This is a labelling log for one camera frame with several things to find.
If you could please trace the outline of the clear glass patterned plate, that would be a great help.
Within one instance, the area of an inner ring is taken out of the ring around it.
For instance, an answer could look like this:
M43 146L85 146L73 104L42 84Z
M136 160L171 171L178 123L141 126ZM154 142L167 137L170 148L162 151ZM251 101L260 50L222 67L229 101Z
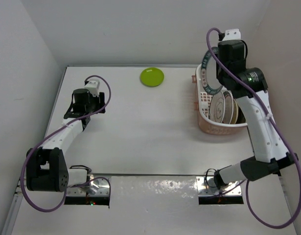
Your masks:
M208 50L201 62L201 85L204 91L209 95L219 93L223 86L218 82L218 64Z

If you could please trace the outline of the beige plate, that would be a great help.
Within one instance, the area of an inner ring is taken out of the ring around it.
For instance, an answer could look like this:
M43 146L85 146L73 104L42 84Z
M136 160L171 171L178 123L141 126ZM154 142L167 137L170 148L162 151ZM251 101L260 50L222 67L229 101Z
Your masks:
M233 100L233 112L230 124L236 124L238 119L239 106L235 100Z

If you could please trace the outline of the white plate green red rim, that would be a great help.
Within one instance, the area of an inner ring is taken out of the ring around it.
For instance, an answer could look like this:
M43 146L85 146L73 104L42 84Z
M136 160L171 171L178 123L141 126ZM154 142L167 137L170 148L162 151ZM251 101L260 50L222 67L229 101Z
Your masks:
M233 96L230 91L220 91L215 94L209 107L211 121L230 124L233 117Z

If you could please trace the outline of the black plate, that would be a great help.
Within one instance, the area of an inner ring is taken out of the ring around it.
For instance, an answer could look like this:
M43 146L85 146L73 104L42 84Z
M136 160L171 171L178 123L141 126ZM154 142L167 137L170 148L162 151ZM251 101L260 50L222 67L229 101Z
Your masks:
M245 122L246 122L245 116L244 116L241 108L239 108L236 124L242 124L242 123L245 123Z

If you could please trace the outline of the lime green plate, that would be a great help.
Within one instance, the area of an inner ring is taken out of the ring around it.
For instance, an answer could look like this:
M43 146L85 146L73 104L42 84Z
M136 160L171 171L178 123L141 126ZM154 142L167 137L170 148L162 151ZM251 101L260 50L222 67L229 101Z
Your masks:
M143 85L156 87L164 81L164 73L159 68L146 68L141 72L139 78Z

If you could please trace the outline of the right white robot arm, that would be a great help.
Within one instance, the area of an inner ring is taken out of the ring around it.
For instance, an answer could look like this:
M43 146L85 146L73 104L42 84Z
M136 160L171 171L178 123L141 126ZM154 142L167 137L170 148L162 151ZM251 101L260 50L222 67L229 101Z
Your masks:
M246 68L245 51L241 40L219 42L217 58L225 68L218 68L217 79L231 91L246 119L254 156L217 170L213 181L218 189L231 182L256 181L277 174L298 160L271 124L274 118L266 79L259 68Z

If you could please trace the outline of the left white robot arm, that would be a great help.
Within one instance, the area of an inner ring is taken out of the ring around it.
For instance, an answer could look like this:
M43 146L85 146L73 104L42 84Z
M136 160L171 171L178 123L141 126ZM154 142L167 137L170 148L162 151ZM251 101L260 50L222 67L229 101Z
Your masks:
M54 134L39 146L26 165L26 187L30 191L63 192L68 187L87 180L88 170L68 169L65 153L73 140L90 122L89 114L105 113L105 94L82 88L73 91L71 103L64 114L63 130Z

